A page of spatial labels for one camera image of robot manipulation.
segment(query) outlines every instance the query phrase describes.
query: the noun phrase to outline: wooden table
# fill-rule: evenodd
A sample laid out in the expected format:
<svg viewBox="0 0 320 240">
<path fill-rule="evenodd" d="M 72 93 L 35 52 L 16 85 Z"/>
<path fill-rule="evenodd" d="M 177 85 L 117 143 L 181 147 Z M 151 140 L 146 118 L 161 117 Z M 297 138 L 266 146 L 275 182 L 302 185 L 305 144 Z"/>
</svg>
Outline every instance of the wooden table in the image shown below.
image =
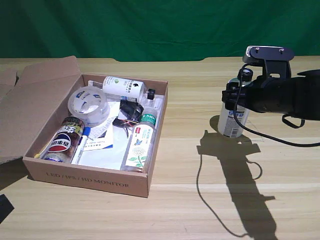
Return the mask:
<svg viewBox="0 0 320 240">
<path fill-rule="evenodd" d="M 19 73 L 44 59 L 0 59 Z M 148 198 L 32 181 L 21 161 L 0 166 L 0 193 L 14 211 L 0 225 L 2 240 L 320 239 L 320 148 L 297 148 L 244 131 L 217 132 L 221 91 L 243 65 L 240 57 L 192 62 L 79 59 L 84 73 L 169 81 L 164 125 Z M 292 75 L 318 69 L 319 56 L 295 57 Z M 253 68 L 255 76 L 261 69 Z M 320 122 L 300 129 L 280 114 L 251 112 L 254 130 L 298 143 L 320 142 Z M 262 169 L 246 161 L 258 162 Z M 199 190 L 196 176 L 202 161 Z"/>
</svg>

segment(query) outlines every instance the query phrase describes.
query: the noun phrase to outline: green backdrop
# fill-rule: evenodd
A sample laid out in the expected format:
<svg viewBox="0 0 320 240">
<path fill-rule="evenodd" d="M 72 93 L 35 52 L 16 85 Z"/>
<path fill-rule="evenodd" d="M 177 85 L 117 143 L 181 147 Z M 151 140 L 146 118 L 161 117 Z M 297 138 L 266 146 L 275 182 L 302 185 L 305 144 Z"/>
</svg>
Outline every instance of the green backdrop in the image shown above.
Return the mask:
<svg viewBox="0 0 320 240">
<path fill-rule="evenodd" d="M 196 61 L 248 45 L 320 55 L 319 0 L 0 0 L 0 58 Z"/>
</svg>

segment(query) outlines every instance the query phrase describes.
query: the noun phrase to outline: tape roll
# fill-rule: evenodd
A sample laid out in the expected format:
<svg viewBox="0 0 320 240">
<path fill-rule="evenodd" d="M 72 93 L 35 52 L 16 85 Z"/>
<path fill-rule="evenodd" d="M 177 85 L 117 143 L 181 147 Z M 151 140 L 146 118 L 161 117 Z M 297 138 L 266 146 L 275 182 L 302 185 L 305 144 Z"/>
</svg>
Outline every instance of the tape roll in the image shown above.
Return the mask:
<svg viewBox="0 0 320 240">
<path fill-rule="evenodd" d="M 81 119 L 86 127 L 93 128 L 103 123 L 109 115 L 106 94 L 96 86 L 76 90 L 68 100 L 70 113 Z"/>
</svg>

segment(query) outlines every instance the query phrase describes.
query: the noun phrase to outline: can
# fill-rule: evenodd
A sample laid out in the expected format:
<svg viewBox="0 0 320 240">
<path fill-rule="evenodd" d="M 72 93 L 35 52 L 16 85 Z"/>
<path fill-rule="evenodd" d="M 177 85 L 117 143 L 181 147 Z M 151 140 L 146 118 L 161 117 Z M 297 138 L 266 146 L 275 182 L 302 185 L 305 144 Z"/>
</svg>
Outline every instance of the can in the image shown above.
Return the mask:
<svg viewBox="0 0 320 240">
<path fill-rule="evenodd" d="M 71 163 L 82 137 L 85 124 L 77 117 L 66 117 L 56 132 L 43 159 Z"/>
</svg>

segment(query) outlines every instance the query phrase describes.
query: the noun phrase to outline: bottle cap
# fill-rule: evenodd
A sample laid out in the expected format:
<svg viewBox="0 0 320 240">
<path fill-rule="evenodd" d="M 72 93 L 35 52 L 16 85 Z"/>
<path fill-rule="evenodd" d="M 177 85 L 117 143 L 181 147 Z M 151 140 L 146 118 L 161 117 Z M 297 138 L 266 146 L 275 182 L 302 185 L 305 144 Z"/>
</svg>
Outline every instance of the bottle cap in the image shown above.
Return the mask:
<svg viewBox="0 0 320 240">
<path fill-rule="evenodd" d="M 155 94 L 156 94 L 156 90 L 149 88 L 146 98 L 149 100 L 153 100 L 155 99 Z"/>
<path fill-rule="evenodd" d="M 241 79 L 241 69 L 239 70 L 237 78 Z M 254 72 L 250 68 L 244 68 L 242 72 L 242 81 L 243 82 L 250 82 L 252 80 L 252 76 L 254 75 Z"/>
</svg>

